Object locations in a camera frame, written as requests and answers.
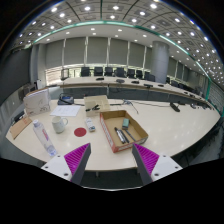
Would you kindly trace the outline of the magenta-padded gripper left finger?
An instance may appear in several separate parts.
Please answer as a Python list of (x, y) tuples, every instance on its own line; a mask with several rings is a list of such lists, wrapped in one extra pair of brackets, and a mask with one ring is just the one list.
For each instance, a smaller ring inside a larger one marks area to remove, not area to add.
[(85, 167), (91, 154), (91, 144), (87, 143), (67, 153), (56, 155), (42, 166), (42, 169), (76, 185), (81, 183)]

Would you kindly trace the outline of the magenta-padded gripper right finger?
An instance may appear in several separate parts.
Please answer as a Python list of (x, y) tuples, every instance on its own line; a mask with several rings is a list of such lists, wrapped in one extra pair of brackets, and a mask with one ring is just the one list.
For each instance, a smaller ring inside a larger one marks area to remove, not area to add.
[(137, 163), (143, 185), (152, 183), (182, 169), (168, 155), (159, 155), (136, 143), (132, 146), (132, 154)]

